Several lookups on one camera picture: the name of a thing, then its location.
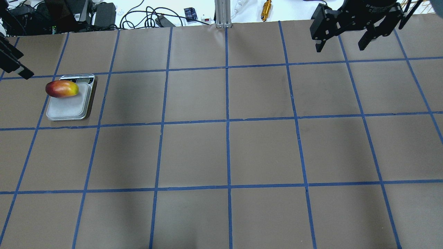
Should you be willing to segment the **red yellow mango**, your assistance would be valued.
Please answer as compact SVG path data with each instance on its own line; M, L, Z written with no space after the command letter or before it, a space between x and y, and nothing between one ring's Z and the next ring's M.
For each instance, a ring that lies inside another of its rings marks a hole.
M67 98L79 93L79 86L69 80L55 80L45 86L45 92L53 98Z

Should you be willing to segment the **silver digital kitchen scale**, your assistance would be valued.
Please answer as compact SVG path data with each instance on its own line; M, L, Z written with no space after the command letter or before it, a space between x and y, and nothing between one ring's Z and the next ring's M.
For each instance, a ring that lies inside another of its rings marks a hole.
M93 74L64 75L59 80L73 81L79 86L79 93L67 98L49 96L46 117L52 121L84 119L93 99L95 76Z

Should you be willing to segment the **black power brick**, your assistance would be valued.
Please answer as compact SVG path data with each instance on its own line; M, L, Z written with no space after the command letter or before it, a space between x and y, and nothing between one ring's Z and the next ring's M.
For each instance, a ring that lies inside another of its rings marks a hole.
M98 27L110 27L115 24L116 6L114 3L100 3L95 5L94 25Z

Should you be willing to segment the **small blue black device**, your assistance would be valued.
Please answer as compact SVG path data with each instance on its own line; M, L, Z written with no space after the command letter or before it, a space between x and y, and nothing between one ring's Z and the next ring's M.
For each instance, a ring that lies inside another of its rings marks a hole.
M197 21L197 14L193 7L184 8L184 14L187 22Z

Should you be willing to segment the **aluminium frame post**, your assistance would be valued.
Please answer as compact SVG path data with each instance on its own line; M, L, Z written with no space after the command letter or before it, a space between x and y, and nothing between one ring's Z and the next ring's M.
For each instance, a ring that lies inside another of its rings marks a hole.
M231 0L215 0L215 26L231 28Z

